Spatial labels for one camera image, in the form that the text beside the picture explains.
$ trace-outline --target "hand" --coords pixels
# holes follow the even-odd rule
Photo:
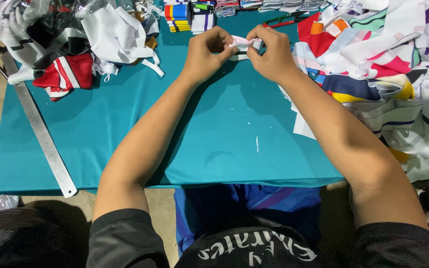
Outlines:
[[[257,37],[263,40],[266,52],[261,56],[256,49],[250,47],[247,56],[254,69],[262,76],[277,84],[282,84],[293,74],[300,72],[292,57],[287,34],[258,25],[247,34],[246,39],[251,40]]]
[[[229,47],[232,43],[233,37],[219,26],[192,37],[180,76],[196,85],[208,80],[224,62],[238,52],[238,48]]]

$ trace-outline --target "table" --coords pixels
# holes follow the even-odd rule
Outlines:
[[[262,21],[283,14],[243,11],[218,19],[218,25],[246,36]],[[112,152],[182,69],[191,32],[170,33],[163,18],[160,29],[163,78],[142,64],[123,67],[109,82],[98,76],[93,89],[76,89],[58,102],[26,83],[78,189],[97,189]],[[295,24],[277,30],[298,41]],[[277,85],[260,76],[249,60],[227,62],[194,93],[149,185],[315,187],[343,180],[316,140],[292,133],[295,115]],[[0,124],[0,193],[61,194],[11,85]]]

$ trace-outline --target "concrete floor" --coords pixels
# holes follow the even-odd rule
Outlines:
[[[0,74],[0,117],[2,103],[6,90],[6,81]],[[176,237],[175,237],[175,203],[173,201],[173,189],[147,189],[146,194],[150,207],[153,227],[164,241],[165,251],[173,267],[178,260]],[[349,256],[350,246],[353,241],[353,221],[348,203],[348,188],[346,183],[338,183],[324,187],[321,191],[323,198],[321,206],[320,225],[323,238],[320,248],[340,261],[345,261]],[[70,224],[77,225],[76,218],[81,218],[82,228],[88,227],[92,220],[92,208],[95,195],[81,191],[71,198],[64,197],[22,197],[25,204],[57,206],[62,201],[68,204],[68,209],[59,211],[61,215],[68,216]],[[80,241],[83,246],[86,240]]]

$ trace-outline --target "steel ruler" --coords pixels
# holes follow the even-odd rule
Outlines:
[[[3,56],[1,56],[1,59],[6,67],[8,76],[18,72],[18,67],[9,52],[4,53]],[[37,109],[36,103],[34,102],[28,87],[24,82],[19,82],[14,85],[14,89],[18,95],[24,112],[29,119],[29,123],[36,134],[39,145],[46,156],[47,163],[49,163],[52,173],[64,194],[64,197],[68,198],[73,196],[77,193],[77,189],[75,188],[74,182],[72,181],[71,176],[57,151],[56,145],[42,120],[42,116]]]

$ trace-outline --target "black shirt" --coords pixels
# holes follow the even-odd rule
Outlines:
[[[429,267],[429,232],[405,223],[373,223],[357,230],[353,267]],[[176,268],[335,267],[294,229],[259,217],[227,219],[201,235]],[[163,241],[148,213],[121,209],[91,226],[88,268],[167,268]]]

